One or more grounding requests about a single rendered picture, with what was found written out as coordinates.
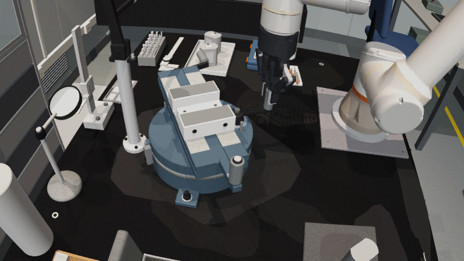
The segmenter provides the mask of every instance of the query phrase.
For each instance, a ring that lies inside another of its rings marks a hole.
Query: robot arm
[[[420,124],[432,88],[464,56],[463,28],[460,0],[408,59],[360,65],[371,114],[382,131],[406,133]]]
[[[256,55],[258,73],[266,89],[267,110],[277,102],[279,93],[287,91],[296,80],[289,72],[289,60],[297,49],[303,5],[362,15],[370,3],[370,0],[263,0]]]

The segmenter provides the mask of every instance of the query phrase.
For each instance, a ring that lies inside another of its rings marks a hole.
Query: window
[[[0,54],[24,36],[17,10],[17,3],[13,0],[0,0]]]

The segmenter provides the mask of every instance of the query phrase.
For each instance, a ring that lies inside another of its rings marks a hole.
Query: magnifying glass
[[[77,197],[82,189],[82,180],[74,171],[60,171],[53,157],[53,154],[48,148],[47,133],[45,129],[53,119],[69,119],[78,111],[82,103],[82,95],[79,89],[72,85],[62,86],[58,88],[48,101],[48,111],[51,116],[43,126],[36,128],[36,138],[42,143],[42,147],[47,154],[55,175],[50,179],[47,186],[48,195],[55,201],[67,202]]]

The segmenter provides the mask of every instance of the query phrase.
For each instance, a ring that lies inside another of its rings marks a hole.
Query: blue round base
[[[181,144],[183,137],[177,134],[171,115],[167,107],[162,108],[152,119],[149,127],[149,143],[152,147],[154,156],[153,165],[158,175],[173,188],[185,188],[199,191],[201,194],[214,193],[230,187],[227,176],[223,174],[219,160],[227,157],[229,160],[231,153],[235,151],[246,151],[243,155],[245,160],[244,174],[248,168],[249,153],[251,151],[251,141],[253,139],[253,128],[246,117],[248,123],[242,131],[238,128],[235,133],[241,143],[221,146],[216,135],[205,137],[209,150],[192,154],[192,158],[197,166],[197,174],[202,178],[197,179],[191,168],[187,154]]]

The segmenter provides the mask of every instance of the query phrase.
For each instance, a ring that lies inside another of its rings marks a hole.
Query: keyboard
[[[443,20],[443,18],[445,18],[444,15],[440,15],[439,13],[432,13],[432,16],[439,22],[441,22],[441,20]]]

